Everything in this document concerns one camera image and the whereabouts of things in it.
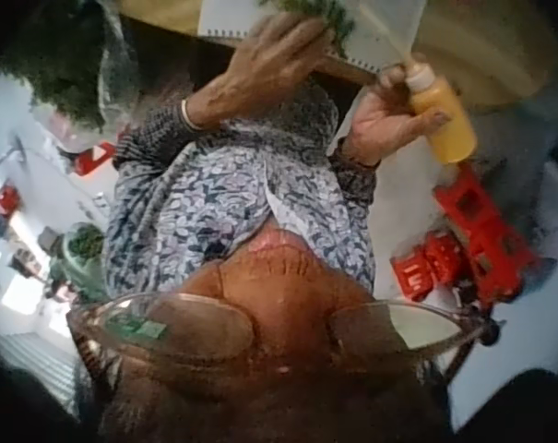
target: sleeve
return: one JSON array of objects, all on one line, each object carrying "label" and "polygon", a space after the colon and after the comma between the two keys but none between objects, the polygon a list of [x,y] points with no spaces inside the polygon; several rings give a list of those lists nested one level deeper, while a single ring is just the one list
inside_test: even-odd
[{"label": "sleeve", "polygon": [[136,291],[142,282],[138,277],[140,262],[153,248],[153,224],[158,217],[158,199],[162,198],[156,195],[158,186],[181,150],[200,136],[205,133],[194,131],[184,122],[180,106],[171,106],[155,110],[143,126],[119,140],[113,158],[119,177],[102,249],[105,283],[111,297]]},{"label": "sleeve", "polygon": [[121,137],[113,166],[121,171],[129,162],[139,163],[153,173],[163,173],[180,150],[199,134],[184,121],[180,106],[160,108],[149,114],[144,125]]},{"label": "sleeve", "polygon": [[374,190],[377,186],[377,166],[369,168],[346,159],[342,155],[342,143],[329,157],[332,171],[336,175],[349,209],[367,211],[373,204]]}]

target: fingernail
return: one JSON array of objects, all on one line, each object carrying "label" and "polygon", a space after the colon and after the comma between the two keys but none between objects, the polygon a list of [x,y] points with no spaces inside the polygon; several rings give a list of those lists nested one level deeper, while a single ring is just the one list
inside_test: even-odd
[{"label": "fingernail", "polygon": [[451,118],[443,113],[442,111],[437,112],[436,114],[434,114],[434,122],[440,126],[444,125],[445,123],[448,123],[451,120]]}]

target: hand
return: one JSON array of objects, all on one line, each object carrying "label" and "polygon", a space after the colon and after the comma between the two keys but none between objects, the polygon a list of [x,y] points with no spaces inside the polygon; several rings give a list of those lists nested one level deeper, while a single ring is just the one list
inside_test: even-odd
[{"label": "hand", "polygon": [[250,116],[292,95],[334,38],[321,18],[282,13],[264,18],[236,49],[227,71],[187,102],[198,126]]},{"label": "hand", "polygon": [[403,68],[396,66],[385,72],[362,98],[342,147],[346,158],[362,166],[376,166],[386,156],[449,121],[438,108],[414,115],[405,77]]}]

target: squeeze bottle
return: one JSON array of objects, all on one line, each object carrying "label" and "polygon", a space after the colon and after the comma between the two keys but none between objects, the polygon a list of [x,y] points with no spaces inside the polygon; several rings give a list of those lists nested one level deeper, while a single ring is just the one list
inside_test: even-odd
[{"label": "squeeze bottle", "polygon": [[414,63],[406,66],[406,84],[410,89],[410,104],[416,114],[436,106],[450,121],[427,136],[434,156],[442,164],[457,163],[468,158],[477,146],[471,122],[457,95],[446,79],[436,76],[430,65]]}]

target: bottle cap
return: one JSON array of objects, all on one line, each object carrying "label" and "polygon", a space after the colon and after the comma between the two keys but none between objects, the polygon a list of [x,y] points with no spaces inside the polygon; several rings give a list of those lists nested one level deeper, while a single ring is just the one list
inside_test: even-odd
[{"label": "bottle cap", "polygon": [[430,88],[436,75],[430,65],[426,63],[417,63],[408,69],[406,84],[412,92],[422,92]]}]

